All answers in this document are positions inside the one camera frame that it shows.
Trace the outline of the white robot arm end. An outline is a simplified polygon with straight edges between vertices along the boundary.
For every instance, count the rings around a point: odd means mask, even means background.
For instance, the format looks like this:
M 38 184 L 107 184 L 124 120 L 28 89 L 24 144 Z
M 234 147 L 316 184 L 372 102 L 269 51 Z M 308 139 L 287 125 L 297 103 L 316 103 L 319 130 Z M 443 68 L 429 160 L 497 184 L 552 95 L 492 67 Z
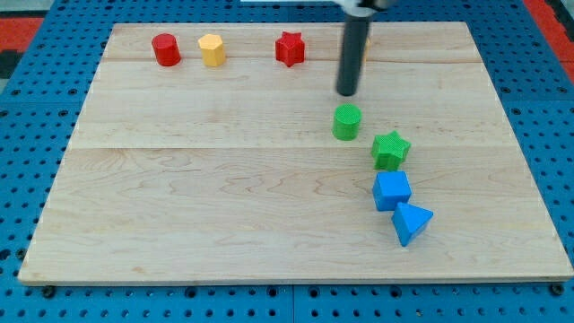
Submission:
M 386 11 L 396 0 L 333 0 L 345 14 L 354 17 L 370 17 L 375 13 Z

